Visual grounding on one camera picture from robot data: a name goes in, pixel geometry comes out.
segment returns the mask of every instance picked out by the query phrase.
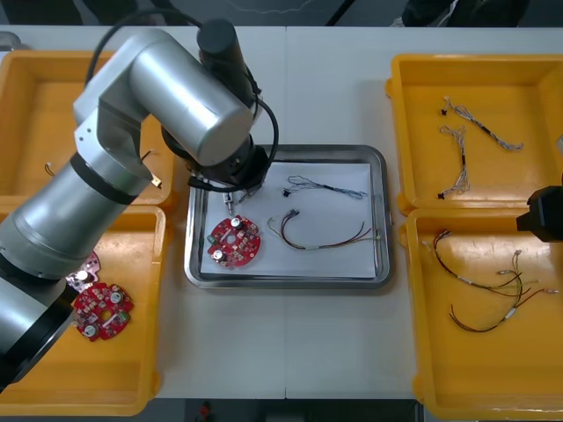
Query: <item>yellow bin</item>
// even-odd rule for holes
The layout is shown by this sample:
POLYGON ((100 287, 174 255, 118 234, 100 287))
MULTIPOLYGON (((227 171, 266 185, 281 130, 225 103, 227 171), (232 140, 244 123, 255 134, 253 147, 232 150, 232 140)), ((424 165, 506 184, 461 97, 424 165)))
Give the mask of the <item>yellow bin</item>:
MULTIPOLYGON (((111 54, 101 55, 99 65, 111 54)), ((0 67, 0 204, 19 204, 38 192, 77 151, 73 103, 84 89, 88 51, 27 51, 6 55, 0 67)), ((142 125, 140 154, 163 182, 148 186, 134 205, 172 204, 174 155, 150 116, 142 125)))
MULTIPOLYGON (((0 220, 12 211, 0 206, 0 220)), ((116 338, 91 343, 69 327, 20 382, 0 394, 0 415, 122 415, 140 412, 158 392, 156 372, 165 214, 129 207, 102 236, 99 279, 119 284, 135 307, 116 338)))
POLYGON ((492 286, 522 250, 519 271, 531 291, 561 290, 563 244, 544 244, 516 231, 522 209, 417 209, 399 231, 408 249, 418 377, 415 395, 440 419, 563 418, 563 292, 540 293, 496 329, 469 332, 451 307, 476 329, 497 323, 514 297, 468 286, 446 273, 428 244, 450 230, 438 250, 456 274, 492 286))
POLYGON ((563 56, 398 55, 386 91, 391 97, 400 167, 401 212, 415 208, 526 207, 537 189, 561 184, 563 56), (503 141, 502 149, 474 123, 449 110, 465 106, 503 141), (459 147, 440 127, 465 126, 471 190, 437 194, 461 171, 459 147))

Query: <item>metal tray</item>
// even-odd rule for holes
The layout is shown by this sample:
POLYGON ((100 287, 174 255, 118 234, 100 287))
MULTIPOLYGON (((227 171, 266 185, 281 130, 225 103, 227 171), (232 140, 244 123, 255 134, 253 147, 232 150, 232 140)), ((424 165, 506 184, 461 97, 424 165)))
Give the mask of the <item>metal tray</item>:
POLYGON ((392 276, 393 254, 391 245, 391 213, 387 198, 387 168, 381 153, 365 145, 281 145, 277 163, 369 164, 371 169, 371 208, 373 227, 377 228, 374 262, 375 278, 264 276, 242 274, 204 273, 201 271, 202 254, 206 253, 205 218, 208 193, 190 190, 187 213, 184 269, 186 276, 197 287, 219 288, 367 288, 385 285, 392 276))

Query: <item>red circuit board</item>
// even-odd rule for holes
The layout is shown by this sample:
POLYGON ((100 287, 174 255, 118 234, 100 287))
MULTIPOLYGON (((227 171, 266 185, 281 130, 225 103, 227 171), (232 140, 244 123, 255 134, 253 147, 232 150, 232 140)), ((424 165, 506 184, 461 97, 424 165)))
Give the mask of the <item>red circuit board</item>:
POLYGON ((133 306, 131 298, 120 286, 94 283, 74 302, 77 310, 75 325, 90 341, 108 340, 127 326, 133 306))
POLYGON ((225 268, 245 266, 256 257, 260 249, 258 226, 240 215, 233 219, 226 218, 217 224, 208 236, 208 241, 211 243, 208 254, 214 258, 216 251, 222 252, 220 259, 214 259, 225 268), (240 226, 233 227, 236 220, 240 226))

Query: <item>white table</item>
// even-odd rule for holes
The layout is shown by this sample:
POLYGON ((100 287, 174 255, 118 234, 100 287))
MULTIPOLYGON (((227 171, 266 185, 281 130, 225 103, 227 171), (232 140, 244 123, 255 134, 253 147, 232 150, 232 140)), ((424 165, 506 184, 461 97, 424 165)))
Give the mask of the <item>white table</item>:
MULTIPOLYGON (((33 48, 90 49, 102 28, 0 26, 33 48)), ((170 33, 195 51, 194 28, 170 33)), ((115 48, 126 34, 109 47, 115 48)), ((394 234, 398 166, 384 95, 399 53, 563 53, 563 30, 239 28, 286 143, 365 143, 388 165, 394 234)), ((262 118, 253 131, 269 142, 262 118)), ((185 209, 180 207, 178 215, 185 209)), ((415 374, 403 251, 380 293, 209 291, 186 282, 181 218, 161 302, 159 397, 409 398, 415 374)))

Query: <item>white paper sheet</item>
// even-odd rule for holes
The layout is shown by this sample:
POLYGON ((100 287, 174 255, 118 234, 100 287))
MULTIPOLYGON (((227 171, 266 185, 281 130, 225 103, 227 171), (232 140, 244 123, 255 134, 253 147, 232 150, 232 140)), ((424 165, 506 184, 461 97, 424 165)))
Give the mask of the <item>white paper sheet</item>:
MULTIPOLYGON (((249 200, 235 205, 235 215, 242 215, 256 223, 262 240, 257 257, 248 265, 229 270, 220 267, 207 254, 209 242, 201 263, 203 273, 227 273, 270 276, 311 277, 364 277, 374 278, 374 242, 364 241, 341 248, 317 251, 299 251, 287 246, 268 226, 275 217, 279 228, 282 217, 292 208, 300 215, 286 227, 286 233, 296 244, 333 244, 349 239, 365 222, 364 229, 372 227, 371 176, 369 164, 303 164, 274 163, 262 188, 249 200), (369 194, 363 200, 354 200, 342 193, 307 190, 283 197, 282 188, 289 187, 288 176, 300 175, 329 186, 363 191, 369 194)), ((235 194, 235 202, 242 196, 235 194)), ((223 195, 210 193, 205 233, 229 217, 223 195)))

